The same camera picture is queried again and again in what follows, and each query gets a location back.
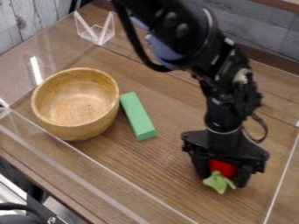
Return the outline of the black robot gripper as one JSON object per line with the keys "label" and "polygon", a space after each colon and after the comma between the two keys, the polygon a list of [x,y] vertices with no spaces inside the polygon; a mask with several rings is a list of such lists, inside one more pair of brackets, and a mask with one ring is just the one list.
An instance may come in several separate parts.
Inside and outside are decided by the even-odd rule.
{"label": "black robot gripper", "polygon": [[202,179],[210,175],[210,159],[239,168],[235,178],[237,188],[247,186],[252,174],[265,171],[269,153],[249,142],[240,131],[227,135],[208,130],[185,131],[181,133],[181,140],[181,150],[190,156],[192,165]]}

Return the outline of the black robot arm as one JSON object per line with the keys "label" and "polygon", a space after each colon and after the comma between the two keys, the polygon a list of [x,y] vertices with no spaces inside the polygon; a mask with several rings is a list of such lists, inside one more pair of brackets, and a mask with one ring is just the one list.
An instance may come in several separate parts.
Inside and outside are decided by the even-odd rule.
{"label": "black robot arm", "polygon": [[126,38],[144,64],[160,73],[186,71],[200,83],[204,130],[181,133],[181,150],[201,179],[231,168],[237,188],[263,172],[268,152],[243,122],[261,106],[248,57],[217,27],[204,0],[112,0]]}

